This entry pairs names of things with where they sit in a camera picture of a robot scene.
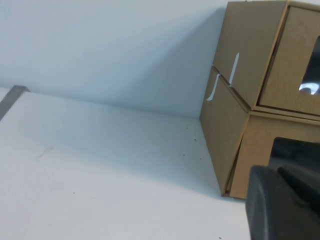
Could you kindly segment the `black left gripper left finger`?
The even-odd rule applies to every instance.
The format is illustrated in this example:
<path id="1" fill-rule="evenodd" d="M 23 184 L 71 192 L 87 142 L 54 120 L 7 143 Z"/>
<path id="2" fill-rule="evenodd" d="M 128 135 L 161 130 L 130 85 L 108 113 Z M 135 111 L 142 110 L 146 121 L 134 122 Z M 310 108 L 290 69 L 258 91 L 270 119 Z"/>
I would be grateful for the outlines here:
<path id="1" fill-rule="evenodd" d="M 278 169 L 250 169 L 246 215 L 252 240 L 318 240 L 320 212 L 295 194 Z"/>

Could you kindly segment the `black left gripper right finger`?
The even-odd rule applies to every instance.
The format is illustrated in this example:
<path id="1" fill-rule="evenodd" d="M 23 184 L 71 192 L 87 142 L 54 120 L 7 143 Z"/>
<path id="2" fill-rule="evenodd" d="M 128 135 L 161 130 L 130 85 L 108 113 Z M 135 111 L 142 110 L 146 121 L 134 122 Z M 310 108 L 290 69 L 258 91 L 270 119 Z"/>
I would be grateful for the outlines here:
<path id="1" fill-rule="evenodd" d="M 282 165 L 279 175 L 314 213 L 320 212 L 320 173 L 298 165 Z"/>

